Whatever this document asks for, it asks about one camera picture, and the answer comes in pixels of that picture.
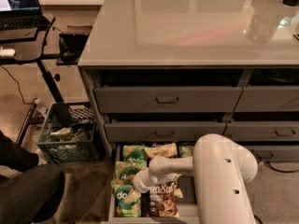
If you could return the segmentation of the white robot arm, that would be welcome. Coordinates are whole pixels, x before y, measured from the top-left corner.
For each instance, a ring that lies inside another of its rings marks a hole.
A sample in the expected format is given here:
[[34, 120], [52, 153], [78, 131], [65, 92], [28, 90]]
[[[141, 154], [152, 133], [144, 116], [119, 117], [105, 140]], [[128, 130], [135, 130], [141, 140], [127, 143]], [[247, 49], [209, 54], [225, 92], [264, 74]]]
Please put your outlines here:
[[188, 217], [145, 218], [141, 224], [256, 224], [245, 184], [257, 175], [258, 164], [245, 147], [219, 135], [198, 139], [187, 158], [155, 157], [133, 178], [133, 189], [124, 199], [131, 203], [150, 188], [191, 175], [198, 213]]

